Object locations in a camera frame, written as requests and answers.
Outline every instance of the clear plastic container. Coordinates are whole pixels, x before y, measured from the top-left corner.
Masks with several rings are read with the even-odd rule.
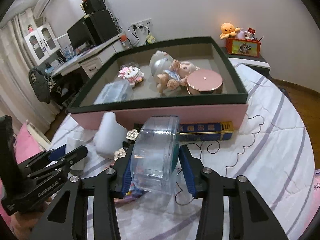
[[[132,87],[128,80],[122,79],[106,84],[96,98],[94,105],[130,100],[133,95]]]
[[[131,157],[131,176],[138,188],[173,193],[179,158],[178,127],[179,117],[173,115],[153,116],[143,125]]]

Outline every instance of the transparent round lid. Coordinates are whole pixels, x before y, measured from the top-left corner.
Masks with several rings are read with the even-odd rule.
[[[143,125],[131,156],[134,184],[146,191],[171,195],[177,181],[179,158],[177,116],[153,116]]]

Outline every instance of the white bedsheet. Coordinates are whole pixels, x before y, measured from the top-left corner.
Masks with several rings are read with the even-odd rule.
[[[245,175],[255,186],[278,218],[290,240],[296,240],[305,229],[313,191],[314,157],[304,124],[286,96],[268,79],[249,67],[235,65],[249,93],[247,116],[240,130],[229,141],[205,142],[202,162],[220,175],[235,178]],[[52,148],[62,146],[67,137],[87,141],[89,162],[82,178],[92,177],[105,169],[110,160],[95,152],[95,130],[84,130],[67,116],[52,140]],[[200,151],[188,146],[193,156]],[[177,200],[191,200],[183,174],[178,182],[184,189]],[[88,208],[88,239],[93,239],[92,197]],[[174,195],[147,193],[140,199],[116,209],[121,239],[190,239],[196,237],[201,199],[186,206],[174,202]],[[224,202],[224,236],[228,239],[228,199]]]

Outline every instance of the silver jewelry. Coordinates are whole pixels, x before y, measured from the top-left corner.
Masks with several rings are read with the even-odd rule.
[[[115,151],[113,159],[116,161],[117,159],[122,158],[125,155],[126,155],[126,152],[125,152],[124,148],[121,148],[121,149]]]
[[[130,140],[130,141],[135,141],[136,138],[138,137],[139,133],[136,129],[132,129],[131,131],[128,131],[127,132],[127,140]]]

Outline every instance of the pink pillow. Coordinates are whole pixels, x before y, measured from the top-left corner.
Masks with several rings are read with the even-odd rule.
[[[316,215],[318,208],[320,206],[320,170],[315,171],[315,176],[313,179],[313,199],[311,202],[311,208],[309,215],[307,217],[307,221],[305,223],[305,229],[308,227],[310,222],[312,221],[313,217]]]
[[[21,163],[41,151],[37,141],[28,132],[26,123],[22,125],[17,135],[14,150],[16,154],[17,163]],[[1,204],[0,204],[0,215],[3,217],[4,221],[9,226],[10,217],[4,211]]]

